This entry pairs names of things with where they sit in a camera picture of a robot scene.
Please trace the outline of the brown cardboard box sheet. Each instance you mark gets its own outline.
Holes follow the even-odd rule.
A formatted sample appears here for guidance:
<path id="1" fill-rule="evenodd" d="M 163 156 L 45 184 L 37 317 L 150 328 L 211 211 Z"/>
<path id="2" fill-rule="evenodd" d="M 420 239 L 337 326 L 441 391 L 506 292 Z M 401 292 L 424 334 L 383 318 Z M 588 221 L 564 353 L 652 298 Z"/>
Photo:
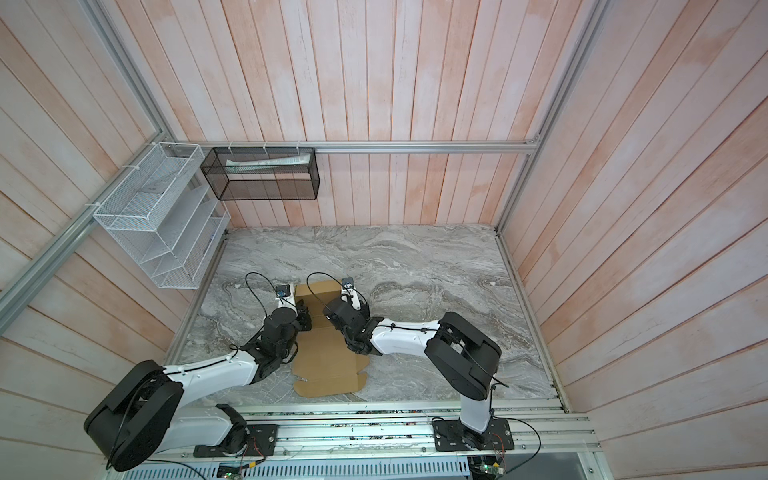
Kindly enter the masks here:
<path id="1" fill-rule="evenodd" d="M 309 309 L 312 328 L 297 337 L 298 354 L 292 373 L 294 391 L 304 398 L 356 393 L 366 385 L 370 360 L 348 349 L 343 335 L 323 315 L 325 304 L 338 299 L 341 286 L 333 280 L 300 284 L 295 297 Z"/>

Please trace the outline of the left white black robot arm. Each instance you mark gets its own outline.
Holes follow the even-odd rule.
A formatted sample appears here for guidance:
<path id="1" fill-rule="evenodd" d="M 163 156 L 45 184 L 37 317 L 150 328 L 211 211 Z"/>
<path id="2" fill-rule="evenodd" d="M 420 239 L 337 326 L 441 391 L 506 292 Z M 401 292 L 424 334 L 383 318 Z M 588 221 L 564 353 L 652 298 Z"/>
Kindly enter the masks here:
<path id="1" fill-rule="evenodd" d="M 309 310 L 298 302 L 276 308 L 250 340 L 226 355 L 185 365 L 140 362 L 87 416 L 84 431 L 118 472 L 182 447 L 241 455 L 250 435 L 242 415 L 228 404 L 195 408 L 193 402 L 264 380 L 293 359 L 298 334 L 311 327 Z"/>

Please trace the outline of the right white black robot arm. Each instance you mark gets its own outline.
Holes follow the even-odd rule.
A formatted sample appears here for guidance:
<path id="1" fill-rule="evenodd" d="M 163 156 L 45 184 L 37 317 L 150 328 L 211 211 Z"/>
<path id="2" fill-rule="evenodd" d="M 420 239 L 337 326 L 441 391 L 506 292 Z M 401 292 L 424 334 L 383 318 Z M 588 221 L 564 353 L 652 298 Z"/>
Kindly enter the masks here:
<path id="1" fill-rule="evenodd" d="M 487 431 L 501 348 L 464 317 L 447 312 L 428 322 L 395 321 L 371 316 L 366 305 L 354 307 L 346 296 L 330 301 L 323 314 L 356 354 L 430 360 L 460 396 L 463 427 L 475 434 Z"/>

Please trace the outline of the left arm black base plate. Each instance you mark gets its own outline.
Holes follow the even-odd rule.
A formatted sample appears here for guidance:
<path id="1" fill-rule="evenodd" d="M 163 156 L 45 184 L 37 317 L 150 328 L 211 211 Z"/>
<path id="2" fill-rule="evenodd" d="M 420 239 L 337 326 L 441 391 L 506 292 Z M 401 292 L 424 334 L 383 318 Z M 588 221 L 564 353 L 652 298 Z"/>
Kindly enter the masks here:
<path id="1" fill-rule="evenodd" d="M 274 454 L 277 434 L 277 424 L 235 426 L 218 445 L 196 446 L 193 456 L 195 458 L 238 457 L 242 455 L 269 457 Z"/>

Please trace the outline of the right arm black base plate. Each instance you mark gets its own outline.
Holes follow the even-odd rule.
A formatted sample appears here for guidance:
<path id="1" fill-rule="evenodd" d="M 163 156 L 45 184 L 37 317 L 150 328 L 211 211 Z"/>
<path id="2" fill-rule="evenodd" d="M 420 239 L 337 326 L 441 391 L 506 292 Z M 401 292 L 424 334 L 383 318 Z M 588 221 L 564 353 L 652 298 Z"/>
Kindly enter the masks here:
<path id="1" fill-rule="evenodd" d="M 459 420 L 431 419 L 435 449 L 438 452 L 500 451 L 514 449 L 507 420 L 492 418 L 483 433 L 464 426 Z"/>

